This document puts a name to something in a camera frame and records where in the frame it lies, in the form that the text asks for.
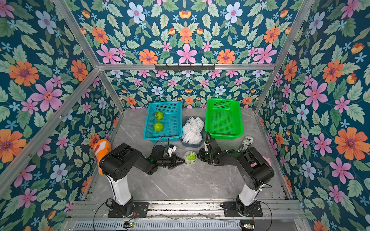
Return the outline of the green custard apple front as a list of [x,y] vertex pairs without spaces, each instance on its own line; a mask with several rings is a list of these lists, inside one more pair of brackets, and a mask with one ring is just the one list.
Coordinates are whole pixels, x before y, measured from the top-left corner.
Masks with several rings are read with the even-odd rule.
[[188,157],[187,157],[187,160],[188,161],[195,161],[196,160],[196,155],[195,154],[189,154]]

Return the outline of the white foam net sleeve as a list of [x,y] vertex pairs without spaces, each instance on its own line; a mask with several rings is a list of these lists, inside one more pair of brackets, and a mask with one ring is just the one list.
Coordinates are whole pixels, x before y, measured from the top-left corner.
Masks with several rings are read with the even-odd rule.
[[197,162],[197,155],[193,151],[188,151],[184,154],[184,165],[193,165]]

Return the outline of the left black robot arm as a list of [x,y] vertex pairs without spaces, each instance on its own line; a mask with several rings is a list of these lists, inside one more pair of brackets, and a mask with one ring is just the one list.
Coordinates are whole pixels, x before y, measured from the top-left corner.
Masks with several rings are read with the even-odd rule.
[[163,145],[155,145],[150,156],[145,157],[125,143],[112,149],[109,141],[101,140],[94,145],[93,152],[98,161],[99,174],[107,177],[113,192],[113,201],[108,203],[110,218],[131,217],[136,212],[127,179],[133,167],[152,175],[159,167],[172,170],[186,162]]

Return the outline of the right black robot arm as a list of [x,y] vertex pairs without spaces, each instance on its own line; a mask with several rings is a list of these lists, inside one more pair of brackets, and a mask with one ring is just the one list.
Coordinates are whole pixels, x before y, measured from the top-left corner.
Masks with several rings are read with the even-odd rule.
[[239,170],[244,186],[236,198],[235,207],[226,209],[235,210],[242,217],[252,213],[259,192],[269,187],[270,180],[275,176],[272,166],[255,147],[246,150],[222,150],[212,139],[199,150],[197,158],[209,165],[235,166]]

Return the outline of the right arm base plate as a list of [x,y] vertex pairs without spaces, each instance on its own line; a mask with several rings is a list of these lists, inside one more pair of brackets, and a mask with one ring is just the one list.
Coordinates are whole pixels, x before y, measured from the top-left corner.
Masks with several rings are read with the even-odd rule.
[[242,202],[223,202],[220,207],[225,217],[263,217],[261,204],[257,201],[249,206],[244,206]]

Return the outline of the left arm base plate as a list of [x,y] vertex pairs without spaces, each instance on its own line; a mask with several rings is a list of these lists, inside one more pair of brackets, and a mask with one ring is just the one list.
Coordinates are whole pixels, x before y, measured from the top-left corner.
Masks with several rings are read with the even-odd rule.
[[110,206],[109,218],[146,218],[148,213],[148,202],[128,202],[122,206],[114,202]]

